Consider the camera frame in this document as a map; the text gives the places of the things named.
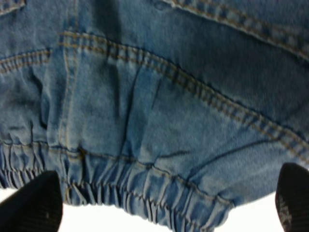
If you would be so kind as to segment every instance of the denim jeans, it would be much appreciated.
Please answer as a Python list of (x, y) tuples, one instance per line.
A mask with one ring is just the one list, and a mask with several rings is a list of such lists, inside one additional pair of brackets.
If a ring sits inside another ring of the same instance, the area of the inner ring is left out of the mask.
[(309, 166), (308, 0), (0, 0), (0, 187), (212, 232)]

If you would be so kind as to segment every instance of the pocket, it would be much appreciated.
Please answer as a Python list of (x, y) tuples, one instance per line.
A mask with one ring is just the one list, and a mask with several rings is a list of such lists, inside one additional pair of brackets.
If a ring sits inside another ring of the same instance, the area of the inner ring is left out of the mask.
[(0, 16), (18, 10), (25, 5), (25, 0), (0, 0)]

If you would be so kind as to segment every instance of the double stitching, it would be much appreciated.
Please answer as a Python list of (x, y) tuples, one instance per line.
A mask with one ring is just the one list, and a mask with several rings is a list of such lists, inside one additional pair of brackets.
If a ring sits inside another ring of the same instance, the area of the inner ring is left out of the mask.
[[(194, 13), (197, 13), (199, 15), (204, 15), (205, 17), (207, 18), (210, 18), (211, 20), (214, 20), (214, 21), (217, 21), (219, 23), (223, 23), (223, 24), (226, 24), (228, 26), (233, 26), (234, 28), (236, 29), (239, 29), (239, 30), (242, 30), (244, 32), (247, 32), (251, 35), (254, 35), (256, 36), (257, 38), (260, 38), (262, 40), (266, 40), (266, 41), (269, 41), (275, 45), (278, 45), (292, 53), (295, 53), (295, 54), (298, 54), (300, 56), (302, 56), (303, 58), (309, 60), (309, 53), (308, 52), (305, 52), (304, 50), (302, 49), (299, 49), (295, 46), (292, 46), (292, 45), (289, 45), (287, 43), (284, 43), (282, 42), (281, 40), (279, 39), (276, 39), (274, 38), (273, 36), (269, 36), (269, 35), (265, 35), (263, 34), (262, 32), (260, 32), (259, 30), (253, 28), (253, 27), (250, 27), (250, 26), (245, 26), (239, 22), (237, 22), (236, 20), (232, 20), (232, 19), (228, 19), (226, 17), (221, 17), (219, 15), (216, 15), (214, 13), (210, 13), (210, 12), (205, 12), (205, 11), (202, 11), (202, 10), (199, 10), (191, 5), (188, 5), (188, 4), (185, 4), (185, 3), (180, 3), (178, 2), (177, 0), (170, 0), (172, 2), (173, 5), (175, 6), (178, 6), (180, 7), (181, 9), (187, 9), (189, 11), (192, 11)], [(269, 29), (274, 29), (276, 30), (277, 32), (279, 33), (282, 33), (284, 34), (285, 36), (289, 36), (289, 37), (292, 37), (294, 39), (296, 39), (298, 42), (302, 41), (299, 37), (293, 35), (293, 34), (290, 34), (286, 31), (284, 31), (283, 29), (279, 29), (279, 28), (276, 28), (276, 27), (271, 27), (269, 24), (267, 24), (266, 22), (263, 22), (263, 21), (260, 21), (260, 20), (257, 20), (253, 17), (249, 17), (248, 15), (246, 15), (245, 13), (241, 13), (235, 9), (232, 9), (226, 5), (223, 5), (223, 4), (218, 4), (218, 3), (214, 3), (212, 1), (209, 1), (209, 0), (200, 0), (201, 2), (204, 2), (208, 5), (212, 5), (214, 7), (219, 7), (221, 9), (226, 9), (226, 10), (229, 10), (231, 12), (233, 12), (234, 14), (240, 16), (240, 17), (244, 17), (246, 19), (250, 19), (251, 21), (255, 22), (255, 23), (259, 23)]]
[[(5, 144), (5, 143), (2, 143), (3, 145), (5, 146), (13, 146), (14, 144)], [(80, 148), (80, 151), (79, 152), (71, 152), (71, 151), (68, 151), (66, 149), (63, 149), (61, 147), (49, 147), (47, 143), (41, 143), (41, 142), (33, 142), (32, 144), (30, 145), (15, 145), (15, 146), (20, 146), (22, 147), (23, 149), (32, 149), (33, 146), (45, 146), (47, 147), (47, 149), (49, 151), (54, 151), (56, 153), (60, 153), (60, 154), (64, 154), (66, 156), (68, 156), (68, 158), (70, 160), (82, 160), (85, 158), (86, 155), (89, 155), (89, 156), (94, 156), (94, 157), (98, 157), (98, 158), (102, 158), (102, 159), (108, 159), (108, 160), (114, 160), (114, 161), (118, 161), (118, 160), (123, 160), (124, 162), (126, 163), (134, 163), (138, 166), (140, 166), (141, 168), (144, 168), (145, 170), (153, 170), (155, 173), (161, 175), (161, 176), (165, 176), (167, 177), (168, 179), (177, 179), (180, 183), (182, 183), (183, 185), (187, 186), (187, 187), (190, 187), (192, 188), (199, 196), (205, 198), (206, 200), (209, 200), (209, 201), (214, 201), (214, 200), (217, 200), (218, 202), (222, 203), (222, 204), (225, 204), (225, 205), (229, 205), (230, 207), (234, 207), (234, 204), (231, 202), (231, 201), (228, 201), (228, 200), (225, 200), (223, 198), (221, 198), (220, 196), (210, 196), (208, 194), (206, 194), (205, 192), (201, 191), (196, 184), (194, 184), (193, 182), (189, 182), (183, 178), (181, 178), (180, 176), (177, 176), (177, 175), (171, 175), (167, 172), (164, 172), (158, 168), (156, 168), (153, 164), (144, 164), (144, 163), (141, 163), (139, 162), (136, 158), (133, 158), (133, 157), (127, 157), (127, 156), (117, 156), (117, 157), (114, 157), (114, 156), (111, 156), (111, 155), (107, 155), (107, 154), (96, 154), (96, 153), (90, 153), (90, 152), (87, 152), (83, 149)], [(76, 153), (78, 154), (77, 157), (72, 157), (70, 156), (70, 153)]]
[[(74, 8), (74, 13), (73, 13), (73, 16), (74, 16), (74, 20), (75, 20), (75, 31), (78, 32), (78, 14), (77, 14), (77, 0), (73, 0), (73, 8)], [(68, 15), (67, 15), (67, 20), (68, 20), (68, 23), (69, 23), (69, 10), (68, 10)], [(67, 86), (66, 86), (66, 90), (65, 90), (65, 101), (64, 101), (64, 114), (62, 117), (68, 117), (68, 115), (70, 115), (70, 112), (71, 112), (71, 107), (72, 107), (72, 102), (71, 102), (71, 99), (74, 95), (74, 92), (75, 92), (75, 87), (76, 87), (76, 75), (77, 75), (77, 51), (76, 49), (73, 50), (73, 87), (72, 87), (72, 90), (71, 90), (71, 93), (70, 93), (70, 96), (69, 96), (69, 99), (68, 99), (68, 103), (67, 103), (67, 92), (69, 90), (69, 82), (70, 82), (70, 74), (69, 74), (69, 64), (68, 64), (68, 53), (67, 51), (65, 50), (64, 51), (64, 59), (65, 59), (65, 63), (66, 63), (66, 71), (67, 71)], [(59, 142), (61, 143), (61, 135), (62, 135), (62, 130), (63, 130), (63, 118), (61, 119), (60, 121), (60, 132), (59, 132), (59, 136), (58, 136), (58, 139), (59, 139)], [(66, 128), (65, 128), (65, 145), (67, 146), (68, 145), (68, 122), (66, 120)]]
[[(0, 73), (7, 73), (15, 69), (21, 68), (23, 66), (47, 63), (49, 61), (50, 54), (51, 54), (51, 51), (43, 50), (43, 51), (36, 51), (36, 52), (31, 52), (31, 53), (24, 53), (21, 55), (16, 55), (14, 57), (2, 59), (0, 60), (0, 65), (2, 65), (3, 68), (0, 69)], [(18, 63), (19, 61), (23, 61), (23, 59), (32, 59), (32, 60), (37, 59), (37, 60), (24, 61), (22, 63)]]
[[(62, 33), (62, 35), (64, 36), (73, 36), (74, 33), (72, 32), (64, 32)], [(254, 112), (254, 111), (250, 111), (244, 107), (241, 107), (240, 105), (232, 102), (231, 100), (225, 98), (224, 96), (222, 96), (221, 94), (215, 92), (213, 89), (211, 89), (210, 87), (202, 84), (201, 82), (197, 81), (195, 78), (193, 78), (192, 76), (188, 75), (187, 73), (185, 73), (184, 71), (182, 71), (181, 69), (179, 69), (176, 65), (174, 64), (171, 64), (169, 63), (168, 61), (158, 57), (158, 56), (155, 56), (153, 54), (150, 54), (149, 52), (147, 51), (144, 51), (144, 50), (141, 50), (141, 49), (137, 49), (137, 48), (134, 48), (134, 47), (129, 47), (129, 46), (125, 46), (125, 45), (121, 45), (121, 44), (116, 44), (112, 41), (109, 41), (107, 39), (104, 39), (104, 38), (100, 38), (100, 37), (96, 37), (96, 36), (93, 36), (93, 35), (86, 35), (86, 34), (77, 34), (77, 35), (74, 35), (74, 36), (77, 36), (77, 37), (81, 37), (81, 38), (85, 38), (85, 39), (91, 39), (91, 40), (94, 40), (94, 41), (97, 41), (97, 42), (102, 42), (102, 43), (105, 43), (106, 45), (110, 45), (110, 46), (113, 46), (113, 47), (116, 47), (116, 48), (119, 48), (119, 49), (123, 49), (125, 51), (131, 51), (133, 53), (143, 53), (143, 55), (149, 57), (149, 58), (153, 58), (155, 59), (156, 61), (162, 63), (162, 64), (165, 64), (165, 65), (168, 65), (169, 67), (171, 67), (174, 71), (178, 72), (182, 77), (184, 77), (185, 79), (187, 79), (189, 82), (191, 82), (192, 84), (194, 84), (195, 86), (198, 86), (198, 87), (201, 87), (202, 89), (204, 89), (206, 92), (214, 95), (217, 100), (219, 100), (220, 102), (228, 105), (229, 107), (232, 107), (234, 109), (237, 109), (239, 110), (240, 112), (243, 112), (243, 113), (246, 113), (246, 114), (249, 114), (251, 116), (253, 116), (254, 118), (258, 119), (259, 121), (262, 121), (264, 122), (267, 126), (269, 126), (271, 129), (281, 133), (283, 132), (285, 135), (288, 135), (290, 136), (292, 139), (294, 139), (298, 144), (300, 144), (301, 146), (305, 147), (306, 149), (309, 150), (309, 145), (303, 141), (301, 138), (299, 138), (296, 134), (294, 134), (292, 131), (288, 130), (288, 129), (285, 129), (277, 124), (275, 124), (274, 122), (266, 119), (264, 116), (262, 116), (261, 114), (258, 114), (257, 112)], [(169, 79), (173, 80), (175, 83), (177, 83), (178, 85), (182, 86), (183, 88), (189, 90), (191, 93), (193, 93), (194, 95), (197, 95), (197, 91), (196, 90), (193, 90), (192, 88), (190, 88), (189, 86), (185, 85), (184, 83), (178, 81), (178, 80), (175, 80), (175, 78), (171, 75), (169, 75), (168, 73), (166, 73), (164, 70), (162, 70), (161, 68), (155, 66), (155, 65), (152, 65), (150, 64), (149, 62), (147, 61), (138, 61), (134, 58), (126, 58), (126, 57), (123, 57), (123, 56), (120, 56), (120, 55), (117, 55), (117, 54), (113, 54), (113, 53), (108, 53), (106, 50), (102, 49), (102, 48), (99, 48), (99, 47), (94, 47), (94, 46), (88, 46), (88, 45), (79, 45), (79, 44), (68, 44), (68, 43), (60, 43), (59, 44), (60, 46), (64, 46), (64, 47), (72, 47), (72, 48), (81, 48), (81, 49), (87, 49), (87, 50), (92, 50), (92, 51), (96, 51), (96, 52), (100, 52), (100, 53), (103, 53), (103, 54), (106, 54), (106, 55), (109, 55), (115, 59), (121, 59), (123, 61), (130, 61), (130, 62), (133, 62), (133, 63), (136, 63), (136, 64), (139, 64), (139, 65), (145, 65), (146, 67), (149, 67), (153, 70), (156, 70), (157, 72), (165, 75), (166, 77), (168, 77)], [(245, 125), (248, 125), (254, 129), (256, 129), (257, 131), (259, 131), (260, 133), (266, 135), (267, 137), (269, 137), (271, 140), (278, 140), (286, 149), (288, 149), (292, 154), (294, 154), (295, 156), (299, 157), (302, 161), (304, 161), (305, 163), (309, 164), (309, 160), (303, 156), (301, 156), (294, 148), (292, 148), (286, 141), (284, 141), (282, 138), (276, 138), (274, 137), (273, 135), (271, 135), (270, 133), (268, 133), (267, 131), (265, 131), (264, 129), (256, 126), (255, 124), (253, 123), (248, 123), (247, 121), (245, 121), (244, 119), (236, 116), (236, 115), (233, 115), (231, 114), (230, 112), (228, 112), (227, 110), (223, 109), (219, 104), (217, 103), (214, 103), (213, 101), (210, 101), (209, 99), (205, 98), (205, 97), (202, 97), (201, 98), (204, 102), (206, 102), (207, 104), (213, 106), (214, 108), (216, 108), (219, 112), (222, 112), (224, 113), (225, 115), (227, 115), (228, 117), (230, 118), (233, 118), (234, 120), (242, 123), (242, 124), (245, 124)]]
[(241, 17), (250, 19), (250, 20), (252, 20), (253, 22), (260, 23), (260, 24), (262, 24), (262, 25), (265, 26), (265, 27), (274, 28), (274, 29), (275, 29), (276, 31), (278, 31), (278, 32), (281, 32), (281, 33), (283, 33), (283, 34), (285, 34), (285, 35), (287, 35), (287, 36), (292, 36), (292, 37), (294, 37), (295, 39), (301, 40), (301, 38), (299, 38), (298, 36), (293, 35), (293, 34), (291, 34), (291, 33), (288, 33), (287, 31), (283, 30), (282, 28), (276, 27), (276, 26), (274, 26), (274, 25), (272, 25), (272, 24), (269, 24), (269, 23), (267, 23), (267, 22), (265, 22), (265, 21), (262, 21), (262, 20), (260, 20), (260, 19), (258, 19), (258, 18), (249, 16), (248, 14), (246, 14), (246, 13), (244, 13), (244, 12), (241, 12), (241, 11), (238, 11), (238, 10), (236, 10), (236, 9), (234, 9), (234, 8), (232, 8), (232, 7), (229, 7), (229, 6), (227, 6), (227, 5), (223, 4), (223, 3), (215, 3), (215, 2), (213, 2), (213, 1), (211, 1), (211, 0), (199, 0), (199, 1), (200, 1), (200, 2), (204, 2), (204, 3), (206, 3), (206, 4), (210, 5), (210, 6), (220, 7), (220, 8), (222, 8), (222, 9), (226, 9), (226, 10), (228, 10), (228, 11), (230, 11), (230, 12), (233, 12), (233, 13), (236, 14), (236, 15), (239, 15), (239, 16), (241, 16)]

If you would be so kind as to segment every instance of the white background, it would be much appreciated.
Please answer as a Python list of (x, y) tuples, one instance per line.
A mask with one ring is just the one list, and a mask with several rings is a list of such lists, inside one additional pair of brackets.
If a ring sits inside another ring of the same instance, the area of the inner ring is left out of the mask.
[[(0, 189), (0, 202), (14, 193)], [(114, 206), (64, 205), (59, 232), (170, 232)], [(232, 210), (215, 232), (283, 232), (275, 206), (275, 194)]]

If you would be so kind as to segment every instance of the elastic waistband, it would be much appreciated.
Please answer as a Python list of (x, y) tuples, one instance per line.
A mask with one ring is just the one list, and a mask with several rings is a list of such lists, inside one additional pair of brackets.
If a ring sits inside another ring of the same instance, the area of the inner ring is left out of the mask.
[(70, 152), (44, 143), (0, 144), (0, 162), (0, 188), (20, 188), (39, 173), (56, 170), (65, 203), (115, 205), (173, 231), (212, 231), (234, 207), (125, 156)]

